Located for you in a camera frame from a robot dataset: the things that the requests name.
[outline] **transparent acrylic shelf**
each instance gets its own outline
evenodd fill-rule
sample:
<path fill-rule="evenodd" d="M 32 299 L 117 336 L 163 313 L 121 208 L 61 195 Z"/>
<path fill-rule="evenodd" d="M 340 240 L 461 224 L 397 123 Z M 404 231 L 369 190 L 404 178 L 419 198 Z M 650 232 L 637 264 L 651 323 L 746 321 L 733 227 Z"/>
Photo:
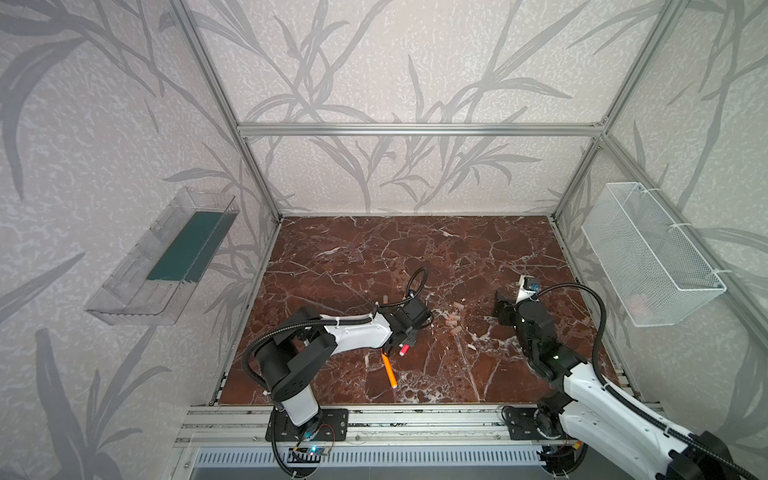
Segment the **transparent acrylic shelf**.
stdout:
<path fill-rule="evenodd" d="M 581 229 L 636 326 L 674 325 L 726 287 L 642 184 L 606 184 Z"/>
<path fill-rule="evenodd" d="M 232 194 L 182 188 L 85 310 L 111 325 L 173 325 L 239 212 Z"/>

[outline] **black motor joint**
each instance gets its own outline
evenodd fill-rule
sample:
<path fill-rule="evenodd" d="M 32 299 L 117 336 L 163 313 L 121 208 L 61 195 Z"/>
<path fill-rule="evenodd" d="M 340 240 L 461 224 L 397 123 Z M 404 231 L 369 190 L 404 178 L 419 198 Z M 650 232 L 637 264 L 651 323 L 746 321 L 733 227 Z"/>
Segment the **black motor joint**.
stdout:
<path fill-rule="evenodd" d="M 405 305 L 383 308 L 381 314 L 392 330 L 392 335 L 382 346 L 388 355 L 394 349 L 405 355 L 408 348 L 415 345 L 419 330 L 429 325 L 429 319 L 432 317 L 432 312 L 417 296 L 413 296 Z"/>

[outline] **clear plastic tray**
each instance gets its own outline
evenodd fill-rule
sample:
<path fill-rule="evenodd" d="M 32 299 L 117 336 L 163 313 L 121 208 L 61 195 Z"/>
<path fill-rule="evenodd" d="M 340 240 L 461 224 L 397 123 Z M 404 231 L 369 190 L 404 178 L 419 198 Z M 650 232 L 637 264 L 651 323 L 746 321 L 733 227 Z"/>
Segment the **clear plastic tray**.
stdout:
<path fill-rule="evenodd" d="M 239 212 L 232 194 L 182 188 L 85 310 L 111 325 L 173 325 Z"/>

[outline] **green mat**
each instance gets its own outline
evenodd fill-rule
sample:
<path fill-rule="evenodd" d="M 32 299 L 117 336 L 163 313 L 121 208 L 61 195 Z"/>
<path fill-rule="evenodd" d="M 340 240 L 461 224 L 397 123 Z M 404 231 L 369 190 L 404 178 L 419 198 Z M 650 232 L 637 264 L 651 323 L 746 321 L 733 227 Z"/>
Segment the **green mat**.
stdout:
<path fill-rule="evenodd" d="M 147 280 L 200 282 L 208 262 L 218 250 L 236 216 L 205 211 L 192 214 L 149 272 Z"/>

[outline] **black mounting plate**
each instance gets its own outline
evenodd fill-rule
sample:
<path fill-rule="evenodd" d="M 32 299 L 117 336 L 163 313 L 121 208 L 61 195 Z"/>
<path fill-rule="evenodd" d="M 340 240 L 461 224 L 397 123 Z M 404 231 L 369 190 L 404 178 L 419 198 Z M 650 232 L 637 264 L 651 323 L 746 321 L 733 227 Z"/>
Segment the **black mounting plate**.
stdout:
<path fill-rule="evenodd" d="M 536 429 L 535 407 L 504 407 L 503 415 L 510 440 L 550 440 Z"/>
<path fill-rule="evenodd" d="M 323 413 L 323 423 L 330 425 L 330 428 L 327 426 L 320 427 L 313 441 L 330 442 L 333 440 L 334 433 L 336 434 L 337 442 L 346 440 L 349 410 L 321 409 L 320 411 Z M 268 442 L 272 441 L 272 427 L 270 425 L 266 428 L 266 440 Z M 284 410 L 275 414 L 274 429 L 277 431 L 277 442 L 291 442 L 295 444 L 299 441 L 299 429 L 290 421 L 290 417 Z"/>

